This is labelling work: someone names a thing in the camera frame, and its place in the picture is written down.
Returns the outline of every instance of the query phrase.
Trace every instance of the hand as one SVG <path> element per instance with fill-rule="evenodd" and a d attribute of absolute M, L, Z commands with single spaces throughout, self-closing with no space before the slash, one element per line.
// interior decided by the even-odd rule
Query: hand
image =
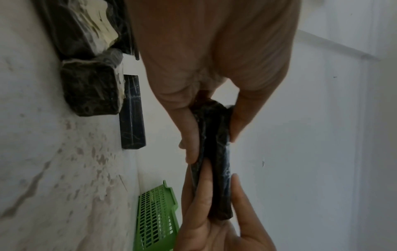
<path fill-rule="evenodd" d="M 240 89 L 234 142 L 289 66 L 301 0 L 126 0 L 150 87 L 178 127 L 186 161 L 199 155 L 189 107 L 230 78 Z"/>
<path fill-rule="evenodd" d="M 208 219 L 213 196 L 212 168 L 204 159 L 200 180 L 193 196 L 190 168 L 187 168 L 182 191 L 183 223 L 178 232 L 174 251 L 275 251 L 236 174 L 232 176 L 232 203 L 241 236 L 230 221 Z"/>

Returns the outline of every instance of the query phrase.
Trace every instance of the green plastic basket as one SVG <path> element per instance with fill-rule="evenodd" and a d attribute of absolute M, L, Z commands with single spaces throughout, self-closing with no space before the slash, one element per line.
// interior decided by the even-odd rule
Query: green plastic basket
<path fill-rule="evenodd" d="M 134 251 L 168 251 L 174 248 L 179 225 L 174 190 L 161 186 L 139 196 Z"/>

